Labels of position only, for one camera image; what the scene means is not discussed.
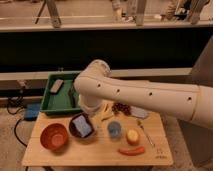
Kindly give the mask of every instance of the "food item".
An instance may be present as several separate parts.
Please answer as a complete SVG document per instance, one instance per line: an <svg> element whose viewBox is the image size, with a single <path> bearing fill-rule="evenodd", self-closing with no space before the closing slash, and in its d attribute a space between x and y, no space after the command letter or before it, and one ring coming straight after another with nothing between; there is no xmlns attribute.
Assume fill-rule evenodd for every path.
<svg viewBox="0 0 213 171"><path fill-rule="evenodd" d="M52 85L52 87L51 87L51 89L50 89L50 93L53 93L53 94L58 93L58 91L59 91L59 89L62 87L63 83L64 83L63 80L57 79L57 80L53 83L53 85Z"/></svg>
<svg viewBox="0 0 213 171"><path fill-rule="evenodd" d="M140 141L140 135L138 131L130 129L126 133L126 140L130 145L138 145Z"/></svg>
<svg viewBox="0 0 213 171"><path fill-rule="evenodd" d="M134 148L134 149L118 149L118 152L123 154L123 155L127 155L127 156L136 156L139 154L143 154L145 152L145 148L143 146Z"/></svg>
<svg viewBox="0 0 213 171"><path fill-rule="evenodd" d="M119 111L123 112L125 115L131 115L131 107L129 105L121 103L113 103L112 111L114 114L118 114Z"/></svg>
<svg viewBox="0 0 213 171"><path fill-rule="evenodd" d="M107 126L111 138L119 138L121 135L121 125L117 121L112 121Z"/></svg>
<svg viewBox="0 0 213 171"><path fill-rule="evenodd" d="M71 134L78 138L86 138L94 132L94 128L85 113L74 116L69 125Z"/></svg>

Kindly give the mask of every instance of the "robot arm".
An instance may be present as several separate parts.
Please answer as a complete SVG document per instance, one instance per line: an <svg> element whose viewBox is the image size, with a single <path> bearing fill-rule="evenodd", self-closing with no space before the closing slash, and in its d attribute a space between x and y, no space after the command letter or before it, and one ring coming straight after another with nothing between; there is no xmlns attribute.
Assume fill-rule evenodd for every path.
<svg viewBox="0 0 213 171"><path fill-rule="evenodd" d="M86 113L100 109L102 99L168 114L213 130L213 88L190 84L123 81L109 78L110 68L94 60L75 79L79 105Z"/></svg>

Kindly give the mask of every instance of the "orange bowl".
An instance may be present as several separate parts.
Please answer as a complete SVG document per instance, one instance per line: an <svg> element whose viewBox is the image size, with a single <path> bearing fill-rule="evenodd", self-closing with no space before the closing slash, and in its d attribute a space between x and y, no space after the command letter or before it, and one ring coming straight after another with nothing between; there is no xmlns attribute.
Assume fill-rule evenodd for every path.
<svg viewBox="0 0 213 171"><path fill-rule="evenodd" d="M68 133L64 125L54 123L47 126L40 137L42 146L49 150L57 150L66 144Z"/></svg>

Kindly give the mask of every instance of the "wooden table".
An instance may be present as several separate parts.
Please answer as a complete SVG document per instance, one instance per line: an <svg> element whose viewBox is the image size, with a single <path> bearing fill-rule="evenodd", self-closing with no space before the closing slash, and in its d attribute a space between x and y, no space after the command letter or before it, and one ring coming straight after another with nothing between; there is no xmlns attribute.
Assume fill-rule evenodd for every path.
<svg viewBox="0 0 213 171"><path fill-rule="evenodd" d="M69 133L68 144L60 151L51 152L40 144L43 129L51 123L62 123L68 130L71 116L48 117L39 113L22 164L24 166L154 166L172 165L173 159L159 114L150 112L150 116L142 120L156 147L152 147L143 131L137 126L136 118L124 114L101 121L103 113L95 115L92 122L96 133L88 140L78 140ZM119 121L122 126L120 140L111 140L107 132L110 121ZM134 148L128 145L126 130L133 128L140 133L140 145L146 152L138 156L124 156L117 152L118 148Z"/></svg>

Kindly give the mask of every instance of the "red chili pepper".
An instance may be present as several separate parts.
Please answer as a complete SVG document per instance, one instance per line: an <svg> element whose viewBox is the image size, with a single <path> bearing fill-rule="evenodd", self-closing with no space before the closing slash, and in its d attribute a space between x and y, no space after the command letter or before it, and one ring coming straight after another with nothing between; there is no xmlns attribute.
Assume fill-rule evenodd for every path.
<svg viewBox="0 0 213 171"><path fill-rule="evenodd" d="M126 149L118 149L118 152L127 155L127 156L136 156L145 152L145 148L140 146L134 149L126 150Z"/></svg>

